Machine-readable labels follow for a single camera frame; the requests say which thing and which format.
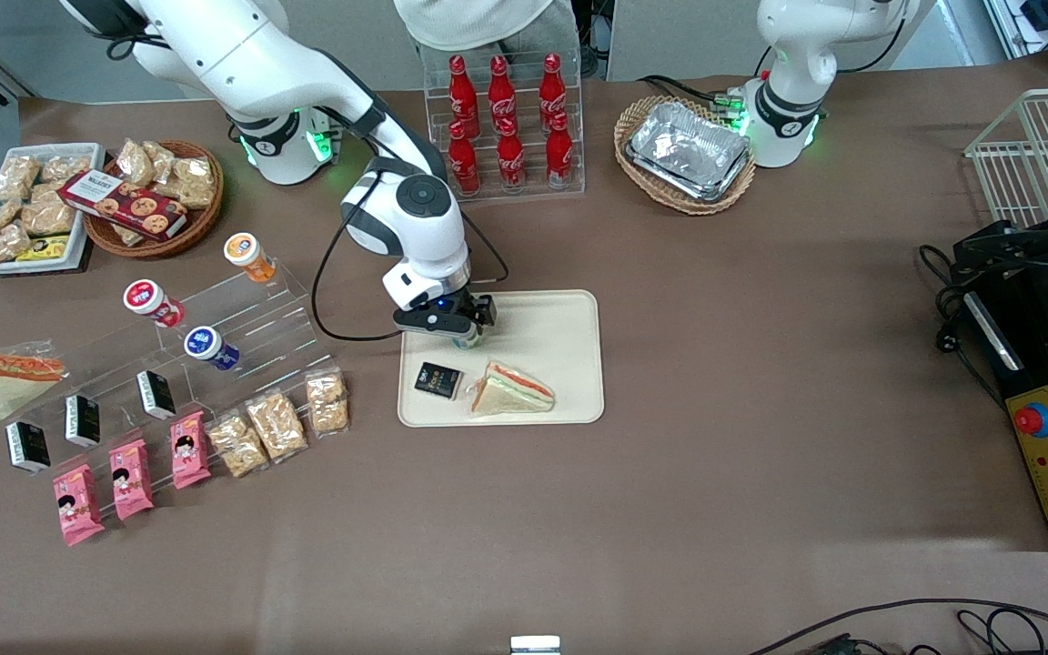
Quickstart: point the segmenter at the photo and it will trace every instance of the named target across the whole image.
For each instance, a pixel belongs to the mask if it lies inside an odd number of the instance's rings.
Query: clear acrylic stand
[[[479,137],[474,138],[475,161],[479,168],[479,192],[474,196],[459,195],[454,174],[447,182],[459,202],[549,195],[582,194],[585,192],[585,125],[582,113],[582,58],[580,51],[561,54],[561,75],[565,80],[565,112],[569,115],[569,136],[573,138],[573,178],[566,190],[548,187],[548,137],[541,131],[541,80],[544,79],[544,58],[548,52],[517,52],[507,54],[507,75],[516,88],[516,119],[524,145],[524,190],[507,194],[500,183],[500,160],[496,146],[500,138],[492,126],[492,109],[487,106],[487,86],[492,69],[484,62],[470,61],[466,74],[477,93]],[[454,119],[451,107],[451,71],[424,70],[423,93],[428,107],[428,130],[432,144],[447,156],[451,134],[447,126]]]
[[[60,355],[69,370],[67,378],[6,423],[24,420],[43,429],[51,465],[35,477],[50,481],[79,465],[90,465],[100,509],[108,519],[114,515],[108,452],[143,438],[154,493],[169,485],[172,456],[168,431],[172,419],[159,420],[143,411],[134,381],[143,370],[167,378],[176,417],[203,411],[204,420],[211,420],[262,391],[280,389],[299,410],[307,435],[312,436],[304,373],[328,365],[331,355],[314,336],[307,296],[305,287],[279,263],[278,275],[269,282],[253,282],[240,274],[183,299],[185,315],[177,327],[161,328],[138,320]],[[238,348],[241,356],[236,368],[217,370],[183,352],[183,339],[199,325],[211,325]],[[141,354],[132,359],[132,353]],[[71,394],[91,398],[100,406],[100,443],[91,449],[64,439],[64,398]],[[209,463],[217,473],[220,457],[211,451]]]

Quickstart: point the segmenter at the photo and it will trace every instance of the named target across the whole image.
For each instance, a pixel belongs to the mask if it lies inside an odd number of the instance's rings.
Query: red emergency stop button
[[[1024,434],[1038,437],[1048,437],[1048,410],[1038,402],[1030,402],[1013,413],[1013,424]]]

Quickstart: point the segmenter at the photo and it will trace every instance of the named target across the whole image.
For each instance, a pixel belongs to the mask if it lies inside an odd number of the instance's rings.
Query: pink snack package
[[[54,501],[59,503],[59,529],[67,546],[103,531],[100,503],[95,502],[95,478],[87,464],[54,479]]]
[[[136,511],[153,508],[153,481],[148,476],[145,439],[122,444],[108,453],[112,463],[112,497],[121,521]]]
[[[172,486],[183,489],[212,475],[209,473],[209,452],[204,447],[202,411],[195,411],[169,429],[172,443]]]

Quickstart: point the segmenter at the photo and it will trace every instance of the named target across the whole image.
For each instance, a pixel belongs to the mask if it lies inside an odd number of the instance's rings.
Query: robotic arm
[[[363,248],[400,258],[383,277],[399,306],[398,327],[449,335],[470,348],[495,323],[490,296],[466,290],[463,219],[442,182],[447,168],[439,150],[333,56],[287,37],[278,0],[61,3],[106,38],[141,35],[133,54],[146,69],[215,96],[270,181],[302,182],[328,159],[316,138],[307,144],[307,134],[320,133],[320,116],[345,125],[376,156],[342,200],[342,219]]]
[[[765,80],[741,88],[755,162],[768,168],[799,158],[835,79],[832,43],[871,41],[916,16],[920,0],[761,0],[758,30],[777,54]]]

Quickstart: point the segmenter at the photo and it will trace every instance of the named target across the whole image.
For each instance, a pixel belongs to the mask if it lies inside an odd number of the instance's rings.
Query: wicker basket
[[[213,171],[213,179],[216,179],[217,187],[213,192],[213,203],[203,211],[189,212],[189,222],[179,235],[166,242],[143,240],[133,247],[124,245],[121,236],[112,230],[112,224],[103,218],[84,215],[84,226],[87,227],[87,236],[95,242],[100,248],[112,253],[114,256],[137,259],[170,258],[177,256],[198,244],[204,235],[209,235],[213,226],[217,223],[217,215],[221,211],[221,196],[224,194],[224,174],[221,173],[221,165],[209,150],[190,144],[190,141],[159,141],[163,148],[180,158],[204,157],[209,160],[209,166]],[[104,168],[104,173],[119,177],[121,168],[112,160]]]
[[[730,206],[730,204],[735,203],[744,194],[746,188],[749,187],[749,182],[755,178],[754,158],[751,161],[746,162],[739,177],[735,178],[735,181],[730,183],[730,188],[728,188],[719,202],[703,203],[699,202],[698,199],[691,198],[684,191],[662,181],[661,178],[649,173],[649,171],[638,168],[632,161],[629,161],[629,157],[625,156],[625,143],[629,140],[630,136],[633,136],[633,133],[637,132],[637,128],[640,128],[641,124],[645,123],[646,116],[650,115],[650,111],[652,111],[654,105],[673,103],[674,101],[686,105],[686,107],[691,108],[691,111],[704,117],[704,119],[715,121],[715,123],[719,121],[719,116],[715,115],[714,112],[698,103],[694,103],[694,101],[673,99],[670,95],[654,95],[651,99],[638,100],[637,103],[633,103],[628,109],[625,109],[619,119],[617,119],[617,125],[612,129],[612,152],[614,152],[617,162],[619,162],[625,174],[637,187],[640,187],[646,194],[649,194],[651,198],[664,204],[667,208],[673,208],[691,216],[707,216],[724,211],[724,209]]]

